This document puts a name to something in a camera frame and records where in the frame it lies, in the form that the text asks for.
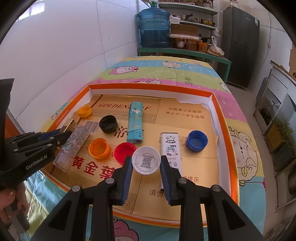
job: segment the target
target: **human hand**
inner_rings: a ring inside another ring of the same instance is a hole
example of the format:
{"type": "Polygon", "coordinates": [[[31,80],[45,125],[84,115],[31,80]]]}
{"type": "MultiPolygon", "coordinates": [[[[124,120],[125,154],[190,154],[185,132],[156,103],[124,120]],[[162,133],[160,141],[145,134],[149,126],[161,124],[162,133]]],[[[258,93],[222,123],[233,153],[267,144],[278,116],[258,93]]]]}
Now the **human hand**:
{"type": "Polygon", "coordinates": [[[4,225],[9,227],[11,224],[10,217],[23,213],[28,214],[29,204],[26,199],[25,194],[26,188],[24,183],[17,186],[16,191],[11,188],[4,189],[0,191],[0,218],[2,219],[4,225]],[[4,210],[5,207],[11,205],[14,199],[17,198],[17,209],[14,211],[4,210]]]}

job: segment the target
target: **cardboard box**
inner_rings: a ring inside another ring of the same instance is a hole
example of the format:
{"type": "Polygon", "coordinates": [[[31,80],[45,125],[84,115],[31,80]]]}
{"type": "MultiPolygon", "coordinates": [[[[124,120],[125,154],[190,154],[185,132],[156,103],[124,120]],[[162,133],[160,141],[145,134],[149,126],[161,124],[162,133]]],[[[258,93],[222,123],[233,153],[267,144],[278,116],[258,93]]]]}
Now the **cardboard box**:
{"type": "Polygon", "coordinates": [[[296,72],[296,48],[292,44],[292,49],[290,51],[290,61],[289,61],[290,70],[289,73],[293,75],[296,72]]]}
{"type": "Polygon", "coordinates": [[[281,137],[275,124],[272,124],[264,140],[268,146],[269,153],[276,152],[284,143],[284,140],[281,137]]]}
{"type": "Polygon", "coordinates": [[[186,24],[171,24],[170,27],[171,34],[187,34],[197,36],[197,30],[198,27],[186,24]]]}

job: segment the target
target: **glass jar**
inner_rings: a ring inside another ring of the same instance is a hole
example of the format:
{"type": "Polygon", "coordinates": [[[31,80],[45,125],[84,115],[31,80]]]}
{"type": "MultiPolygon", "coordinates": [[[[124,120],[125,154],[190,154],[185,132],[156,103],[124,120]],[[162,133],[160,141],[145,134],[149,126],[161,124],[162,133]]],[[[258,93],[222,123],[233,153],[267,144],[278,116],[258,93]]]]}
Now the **glass jar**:
{"type": "Polygon", "coordinates": [[[197,51],[202,52],[202,53],[206,53],[207,52],[207,43],[198,42],[197,43],[197,51]]]}
{"type": "Polygon", "coordinates": [[[196,51],[197,50],[197,41],[196,40],[186,40],[186,49],[196,51]]]}
{"type": "Polygon", "coordinates": [[[174,41],[174,48],[183,49],[185,46],[185,39],[176,38],[174,41]]]}
{"type": "Polygon", "coordinates": [[[212,2],[210,0],[203,0],[202,7],[212,8],[212,2]]]}

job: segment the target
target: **white bottle cap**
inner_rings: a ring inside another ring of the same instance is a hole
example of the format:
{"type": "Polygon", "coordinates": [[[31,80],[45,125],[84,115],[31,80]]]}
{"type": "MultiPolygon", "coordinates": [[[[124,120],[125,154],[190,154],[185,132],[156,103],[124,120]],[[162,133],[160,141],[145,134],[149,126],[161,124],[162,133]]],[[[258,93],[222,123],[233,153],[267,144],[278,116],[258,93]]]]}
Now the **white bottle cap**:
{"type": "Polygon", "coordinates": [[[160,166],[160,154],[151,146],[142,146],[133,153],[131,163],[138,173],[150,175],[160,166]]]}

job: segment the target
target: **qr code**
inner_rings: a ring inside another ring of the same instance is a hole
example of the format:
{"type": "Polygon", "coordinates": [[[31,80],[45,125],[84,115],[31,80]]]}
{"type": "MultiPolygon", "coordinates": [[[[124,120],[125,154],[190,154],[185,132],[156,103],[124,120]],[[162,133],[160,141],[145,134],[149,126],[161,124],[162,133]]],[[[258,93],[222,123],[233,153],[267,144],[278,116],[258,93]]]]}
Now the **qr code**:
{"type": "Polygon", "coordinates": [[[142,161],[141,167],[145,167],[145,168],[150,169],[151,168],[150,164],[151,164],[152,158],[153,158],[153,156],[143,155],[143,161],[142,161]]]}

